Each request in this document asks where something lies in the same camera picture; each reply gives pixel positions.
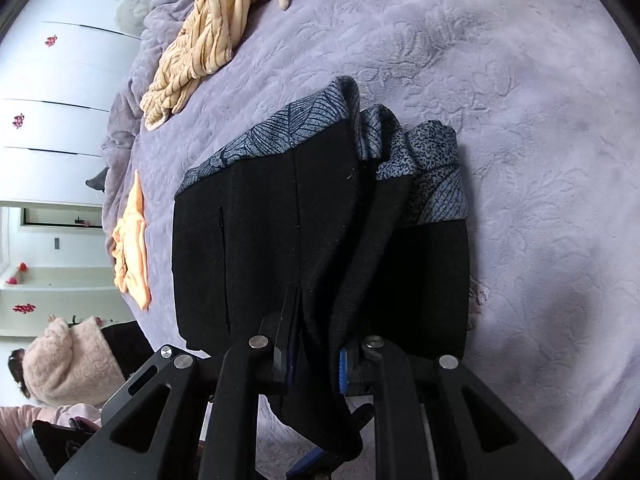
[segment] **black pants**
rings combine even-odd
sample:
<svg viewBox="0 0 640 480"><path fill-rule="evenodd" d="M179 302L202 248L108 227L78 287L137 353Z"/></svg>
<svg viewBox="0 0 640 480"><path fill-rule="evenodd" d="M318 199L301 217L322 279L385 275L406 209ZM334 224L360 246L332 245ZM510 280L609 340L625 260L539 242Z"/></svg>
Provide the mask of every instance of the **black pants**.
<svg viewBox="0 0 640 480"><path fill-rule="evenodd" d="M125 379L128 379L154 354L137 321L119 323L102 329L111 353Z"/></svg>

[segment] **blue leaf-patterned fabric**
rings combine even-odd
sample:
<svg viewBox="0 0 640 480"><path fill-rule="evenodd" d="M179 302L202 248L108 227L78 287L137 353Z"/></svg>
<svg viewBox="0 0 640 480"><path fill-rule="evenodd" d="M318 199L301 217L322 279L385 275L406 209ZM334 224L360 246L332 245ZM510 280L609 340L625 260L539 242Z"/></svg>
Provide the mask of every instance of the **blue leaf-patterned fabric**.
<svg viewBox="0 0 640 480"><path fill-rule="evenodd" d="M427 121L406 132L383 105L360 111L358 85L348 76L292 102L190 169L176 196L240 160L292 150L340 121L351 127L358 158L379 161L377 180L414 176L400 227L466 218L453 128Z"/></svg>

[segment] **folded clothing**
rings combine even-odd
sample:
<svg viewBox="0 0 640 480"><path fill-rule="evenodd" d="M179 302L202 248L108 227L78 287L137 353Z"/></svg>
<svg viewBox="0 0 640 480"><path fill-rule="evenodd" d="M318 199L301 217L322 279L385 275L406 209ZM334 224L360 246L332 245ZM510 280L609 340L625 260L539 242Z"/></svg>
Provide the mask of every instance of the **folded clothing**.
<svg viewBox="0 0 640 480"><path fill-rule="evenodd" d="M425 357L462 356L466 200L456 136L359 111L353 79L288 105L189 170L175 199L180 335L210 355L255 335L287 290L302 302L296 383L271 409L347 459L362 441L339 352L366 326Z"/></svg>
<svg viewBox="0 0 640 480"><path fill-rule="evenodd" d="M146 129L160 127L171 113L184 108L200 83L232 58L246 27L252 2L257 0L195 0L178 37L162 54L154 81L140 107ZM278 0L286 9L289 0Z"/></svg>
<svg viewBox="0 0 640 480"><path fill-rule="evenodd" d="M136 170L127 206L111 234L115 242L111 254L115 258L116 286L123 294L128 292L141 310L146 310L151 302L151 292L146 274L146 222L143 211L142 185Z"/></svg>

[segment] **orange towel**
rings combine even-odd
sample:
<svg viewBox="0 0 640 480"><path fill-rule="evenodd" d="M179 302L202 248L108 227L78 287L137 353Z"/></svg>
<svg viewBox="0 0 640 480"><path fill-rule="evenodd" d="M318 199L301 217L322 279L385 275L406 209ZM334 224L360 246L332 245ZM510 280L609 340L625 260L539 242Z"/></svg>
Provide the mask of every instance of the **orange towel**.
<svg viewBox="0 0 640 480"><path fill-rule="evenodd" d="M195 0L175 41L162 54L154 81L140 101L146 129L180 112L205 75L231 61L257 0ZM289 0L278 0L281 9Z"/></svg>
<svg viewBox="0 0 640 480"><path fill-rule="evenodd" d="M111 254L116 259L116 286L120 292L128 292L140 309L146 310L151 302L151 293L146 276L146 222L143 211L144 197L136 170L127 207L111 235L116 243Z"/></svg>

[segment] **purple blanket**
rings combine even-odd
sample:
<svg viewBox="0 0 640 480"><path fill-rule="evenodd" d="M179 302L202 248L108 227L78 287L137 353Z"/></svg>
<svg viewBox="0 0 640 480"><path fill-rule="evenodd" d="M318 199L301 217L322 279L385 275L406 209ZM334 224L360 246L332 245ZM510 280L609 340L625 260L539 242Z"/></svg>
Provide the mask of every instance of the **purple blanket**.
<svg viewBox="0 0 640 480"><path fill-rule="evenodd" d="M235 58L154 132L138 107L193 0L154 0L111 110L103 225L140 172L155 348L183 346L171 272L185 172L337 75L402 125L458 133L470 199L466 362L569 467L591 480L640 406L640 68L598 0L291 0L253 10ZM262 405L270 478L308 443ZM371 443L370 431L366 441ZM365 473L372 478L370 446Z"/></svg>

